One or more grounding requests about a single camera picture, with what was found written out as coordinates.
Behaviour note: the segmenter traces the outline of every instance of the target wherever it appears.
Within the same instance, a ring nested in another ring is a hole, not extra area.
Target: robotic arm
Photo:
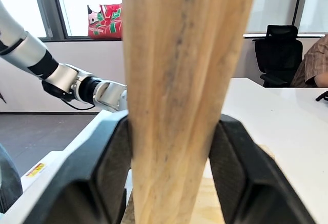
[[[58,63],[38,38],[11,17],[1,1],[0,57],[41,79],[46,92],[66,103],[75,99],[111,112],[127,108],[125,85]]]

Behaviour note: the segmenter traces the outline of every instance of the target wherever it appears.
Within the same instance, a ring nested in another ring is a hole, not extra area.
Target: black cable
[[[64,100],[64,99],[61,99],[64,103],[66,103],[69,107],[71,107],[71,108],[73,108],[73,109],[75,109],[75,110],[81,110],[81,111],[83,111],[83,110],[91,110],[91,109],[93,109],[94,107],[96,107],[96,105],[93,105],[93,106],[91,106],[91,107],[89,107],[89,108],[85,108],[85,109],[80,109],[80,108],[77,108],[77,107],[75,107],[75,106],[73,106],[73,105],[71,105],[71,104],[69,104],[66,100]]]
[[[328,101],[328,91],[326,91],[326,92],[322,93],[320,96],[318,96],[316,98],[316,101],[319,102],[322,99]]]

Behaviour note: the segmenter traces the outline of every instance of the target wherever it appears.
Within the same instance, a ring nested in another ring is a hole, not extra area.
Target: wooden plank
[[[252,0],[123,0],[137,224],[189,223]]]

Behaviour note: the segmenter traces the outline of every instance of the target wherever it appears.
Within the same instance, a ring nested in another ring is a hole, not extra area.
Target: chair headrest
[[[296,39],[298,29],[292,25],[268,25],[266,39]]]

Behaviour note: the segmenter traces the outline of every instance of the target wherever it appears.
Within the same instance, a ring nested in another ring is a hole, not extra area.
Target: red gift bag
[[[98,11],[88,6],[88,36],[93,39],[122,38],[122,4],[99,5]]]

